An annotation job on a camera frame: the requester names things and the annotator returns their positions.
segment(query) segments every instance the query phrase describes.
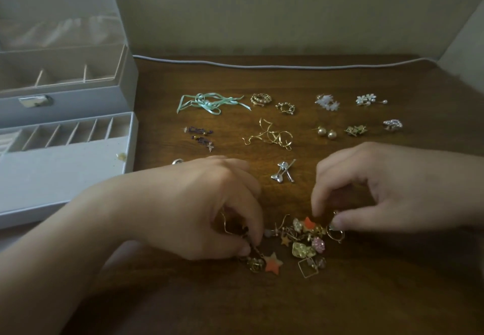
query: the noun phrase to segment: pink bead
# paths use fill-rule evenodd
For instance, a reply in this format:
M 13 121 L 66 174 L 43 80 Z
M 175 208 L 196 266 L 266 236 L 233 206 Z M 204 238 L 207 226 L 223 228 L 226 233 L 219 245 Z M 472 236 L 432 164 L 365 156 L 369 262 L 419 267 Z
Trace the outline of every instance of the pink bead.
M 324 241 L 319 237 L 313 239 L 311 246 L 316 250 L 317 253 L 322 254 L 324 252 Z

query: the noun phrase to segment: white cable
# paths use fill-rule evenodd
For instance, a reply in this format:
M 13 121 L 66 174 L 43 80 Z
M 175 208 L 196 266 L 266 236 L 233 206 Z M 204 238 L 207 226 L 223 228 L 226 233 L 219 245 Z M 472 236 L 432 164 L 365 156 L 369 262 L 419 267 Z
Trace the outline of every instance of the white cable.
M 400 63 L 384 63 L 380 65 L 341 65 L 341 66 L 287 66 L 287 65 L 230 65 L 226 63 L 213 63 L 212 61 L 202 60 L 170 60 L 166 58 L 154 58 L 140 55 L 133 55 L 136 58 L 142 58 L 149 61 L 157 61 L 159 63 L 178 63 L 178 64 L 206 64 L 221 67 L 229 67 L 232 69 L 293 69 L 293 70 L 337 70 L 337 69 L 357 69 L 357 68 L 379 68 L 379 67 L 393 67 L 405 65 L 408 63 L 416 63 L 418 61 L 430 61 L 437 63 L 436 60 L 429 57 L 415 58 Z

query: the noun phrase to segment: person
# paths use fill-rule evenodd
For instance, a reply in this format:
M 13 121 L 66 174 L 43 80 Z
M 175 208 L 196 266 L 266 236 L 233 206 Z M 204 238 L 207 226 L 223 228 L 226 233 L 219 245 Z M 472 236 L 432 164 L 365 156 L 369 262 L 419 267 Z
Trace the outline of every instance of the person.
M 484 222 L 484 158 L 363 143 L 320 161 L 311 196 L 320 216 L 332 191 L 366 183 L 374 206 L 343 211 L 335 228 L 416 232 Z M 250 253 L 247 241 L 211 228 L 227 207 L 259 245 L 260 184 L 239 159 L 212 156 L 142 170 L 94 185 L 0 254 L 3 333 L 62 330 L 95 275 L 126 240 L 189 260 Z M 183 228 L 183 239 L 179 230 Z

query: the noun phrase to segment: wooden table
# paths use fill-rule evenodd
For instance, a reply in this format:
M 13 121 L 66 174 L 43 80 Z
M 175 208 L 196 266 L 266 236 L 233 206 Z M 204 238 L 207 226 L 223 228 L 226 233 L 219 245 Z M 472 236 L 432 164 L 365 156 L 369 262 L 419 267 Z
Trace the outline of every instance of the wooden table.
M 213 57 L 223 63 L 337 65 L 392 63 L 408 56 Z M 363 141 L 438 148 L 484 155 L 484 97 L 432 63 L 387 69 L 338 71 L 235 70 L 208 65 L 171 65 L 138 61 L 136 96 L 139 134 L 137 170 L 174 159 L 205 157 L 208 150 L 183 133 L 185 126 L 214 130 L 213 154 L 251 162 L 262 184 L 266 227 L 284 214 L 311 214 L 310 194 L 319 160 Z M 213 116 L 202 109 L 176 114 L 183 94 L 216 92 L 224 96 L 268 93 L 266 107 L 223 106 Z M 357 95 L 374 93 L 387 105 L 355 105 Z M 318 94 L 341 102 L 337 112 L 315 105 Z M 274 105 L 291 102 L 294 116 Z M 294 135 L 292 151 L 242 137 L 259 133 L 265 118 L 274 130 Z M 404 124 L 391 134 L 382 122 Z M 311 129 L 336 130 L 331 141 Z M 348 125 L 365 124 L 369 132 L 347 136 Z M 297 159 L 295 183 L 278 184 L 270 175 L 277 163 Z M 365 196 L 347 201 L 366 203 Z M 349 233 L 341 245 L 327 241 L 327 269 L 310 279 L 297 259 L 277 239 L 261 250 L 284 261 L 279 277 L 253 274 L 236 260 L 188 262 L 148 247 L 132 248 L 108 265 L 65 333 L 116 334 L 478 334 L 484 332 L 479 283 L 480 251 L 474 236 L 456 231 L 418 236 L 390 236 L 390 245 L 373 235 Z

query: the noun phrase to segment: teal ribbon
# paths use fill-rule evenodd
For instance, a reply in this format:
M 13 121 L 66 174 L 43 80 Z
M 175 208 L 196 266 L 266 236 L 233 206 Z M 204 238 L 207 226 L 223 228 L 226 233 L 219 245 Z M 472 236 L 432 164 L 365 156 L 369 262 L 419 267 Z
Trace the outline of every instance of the teal ribbon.
M 193 98 L 193 100 L 183 103 L 185 97 Z M 221 105 L 241 105 L 247 108 L 249 111 L 251 111 L 248 105 L 245 105 L 244 103 L 239 102 L 239 100 L 242 99 L 243 97 L 244 96 L 239 98 L 234 98 L 234 97 L 226 98 L 218 93 L 207 93 L 207 94 L 198 93 L 197 95 L 183 95 L 181 96 L 177 113 L 180 111 L 183 111 L 188 107 L 197 107 L 197 108 L 204 108 L 205 110 L 209 111 L 213 115 L 220 115 L 222 111 L 220 110 L 219 107 Z M 214 98 L 216 100 L 213 102 L 209 102 L 207 98 Z

